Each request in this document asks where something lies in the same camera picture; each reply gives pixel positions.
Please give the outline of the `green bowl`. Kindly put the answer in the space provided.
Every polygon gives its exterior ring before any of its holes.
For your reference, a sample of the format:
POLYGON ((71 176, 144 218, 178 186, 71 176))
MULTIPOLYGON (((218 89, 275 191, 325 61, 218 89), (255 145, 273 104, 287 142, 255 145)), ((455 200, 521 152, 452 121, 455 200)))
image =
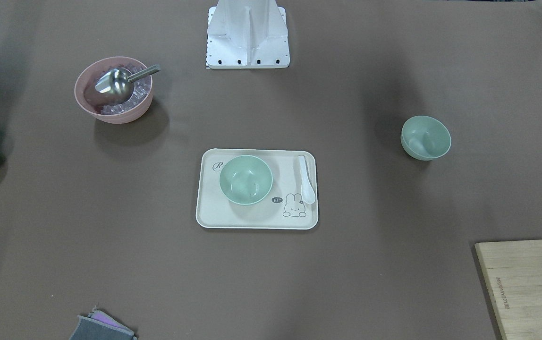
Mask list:
POLYGON ((239 155, 228 161, 219 175, 222 194, 232 203, 249 206, 261 202, 273 187, 269 165, 254 155, 239 155))
POLYGON ((400 140, 405 153, 419 161, 434 161, 443 157, 452 144, 445 125, 425 115, 407 119, 401 128, 400 140))

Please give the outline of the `green bowl on tray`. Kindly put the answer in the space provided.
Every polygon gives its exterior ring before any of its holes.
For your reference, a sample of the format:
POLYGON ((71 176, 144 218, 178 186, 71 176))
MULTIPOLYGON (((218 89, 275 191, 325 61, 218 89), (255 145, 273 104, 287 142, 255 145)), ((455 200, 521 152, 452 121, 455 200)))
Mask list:
POLYGON ((222 194, 232 203, 249 206, 261 202, 273 187, 269 165, 254 155, 239 155, 228 161, 219 175, 222 194))

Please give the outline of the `cream rabbit tray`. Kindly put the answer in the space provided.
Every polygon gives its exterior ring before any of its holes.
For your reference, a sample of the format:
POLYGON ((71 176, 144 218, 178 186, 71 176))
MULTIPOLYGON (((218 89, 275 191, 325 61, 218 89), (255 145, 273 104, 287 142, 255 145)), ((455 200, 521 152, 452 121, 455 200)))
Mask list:
POLYGON ((300 159, 316 191, 316 161, 307 151, 273 149, 209 149, 202 155, 195 218, 209 229, 310 230, 318 224, 318 202, 304 200, 300 159), (221 189, 224 166, 242 155, 262 159, 269 165, 273 184, 267 196, 254 204, 230 200, 221 189))

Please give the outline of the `white ceramic spoon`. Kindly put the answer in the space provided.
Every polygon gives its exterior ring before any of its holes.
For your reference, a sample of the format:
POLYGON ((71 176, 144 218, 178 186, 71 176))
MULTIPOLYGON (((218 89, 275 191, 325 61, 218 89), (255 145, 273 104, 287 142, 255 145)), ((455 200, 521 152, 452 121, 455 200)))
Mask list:
POLYGON ((299 155, 297 159, 301 174, 301 197, 304 203, 314 204, 316 202, 316 194, 309 178, 306 159, 303 155, 299 155))

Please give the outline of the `pink bowl with ice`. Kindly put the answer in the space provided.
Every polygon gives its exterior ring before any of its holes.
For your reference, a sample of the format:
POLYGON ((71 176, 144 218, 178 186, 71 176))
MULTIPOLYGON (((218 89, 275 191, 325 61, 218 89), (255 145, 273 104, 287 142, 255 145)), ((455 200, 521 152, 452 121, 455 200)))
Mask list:
POLYGON ((129 100, 114 106, 96 107, 84 98, 84 90, 94 84, 102 75, 114 67, 124 67, 131 73, 146 68, 142 62, 124 56, 104 58, 86 67, 77 78, 74 86, 74 97, 77 105, 98 120, 111 124, 124 124, 133 122, 143 116, 153 102, 152 76, 138 80, 135 90, 129 100))

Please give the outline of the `steel ice scoop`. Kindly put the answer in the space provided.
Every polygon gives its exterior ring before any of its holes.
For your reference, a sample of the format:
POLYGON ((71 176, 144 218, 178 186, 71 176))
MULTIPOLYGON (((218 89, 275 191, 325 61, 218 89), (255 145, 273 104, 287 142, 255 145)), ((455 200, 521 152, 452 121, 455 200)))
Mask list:
POLYGON ((126 101, 134 92, 135 82, 159 71, 161 67, 157 64, 135 73, 124 67, 112 68, 94 83, 94 90, 107 99, 126 101))

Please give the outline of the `grey folded cloth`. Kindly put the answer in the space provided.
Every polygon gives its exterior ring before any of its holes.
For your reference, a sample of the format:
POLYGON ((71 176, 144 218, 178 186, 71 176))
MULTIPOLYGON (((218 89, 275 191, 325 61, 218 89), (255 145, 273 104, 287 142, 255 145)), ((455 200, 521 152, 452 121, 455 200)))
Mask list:
POLYGON ((71 340, 136 340, 136 333, 106 312, 93 308, 86 316, 77 317, 71 340))

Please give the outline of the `wooden cutting board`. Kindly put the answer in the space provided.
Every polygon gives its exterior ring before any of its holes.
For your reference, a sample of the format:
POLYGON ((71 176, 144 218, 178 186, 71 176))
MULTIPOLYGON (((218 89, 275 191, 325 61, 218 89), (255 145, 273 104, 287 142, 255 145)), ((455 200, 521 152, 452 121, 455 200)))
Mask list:
POLYGON ((542 340, 542 240, 474 246, 500 335, 542 340))

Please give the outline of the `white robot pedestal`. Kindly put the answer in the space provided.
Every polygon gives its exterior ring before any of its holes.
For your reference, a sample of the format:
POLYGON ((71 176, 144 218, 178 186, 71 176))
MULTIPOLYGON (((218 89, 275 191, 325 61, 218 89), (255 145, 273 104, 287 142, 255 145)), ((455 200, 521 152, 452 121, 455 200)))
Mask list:
POLYGON ((220 0, 208 10, 207 33, 209 69, 290 65, 286 10, 275 0, 220 0))

